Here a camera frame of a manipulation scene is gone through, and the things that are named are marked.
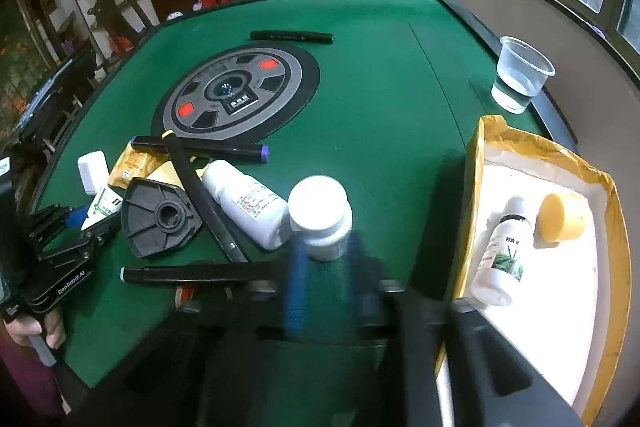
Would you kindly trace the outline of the maroon sleeve left forearm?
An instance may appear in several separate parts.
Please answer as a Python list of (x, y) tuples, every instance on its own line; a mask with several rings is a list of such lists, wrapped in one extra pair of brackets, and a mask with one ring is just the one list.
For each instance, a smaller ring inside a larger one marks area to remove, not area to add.
[(30, 416), (65, 416), (53, 369), (43, 365), (32, 348), (14, 343), (5, 329), (1, 329), (1, 394)]

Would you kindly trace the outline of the person left hand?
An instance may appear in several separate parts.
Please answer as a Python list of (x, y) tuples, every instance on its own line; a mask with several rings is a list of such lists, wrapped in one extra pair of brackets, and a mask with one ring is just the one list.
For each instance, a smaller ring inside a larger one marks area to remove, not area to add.
[(12, 322), (3, 324), (10, 338), (19, 346), (29, 347), (32, 344), (29, 337), (35, 335), (42, 336), (50, 349), (58, 349), (66, 340), (63, 314), (58, 308), (47, 313), (42, 319), (20, 315)]

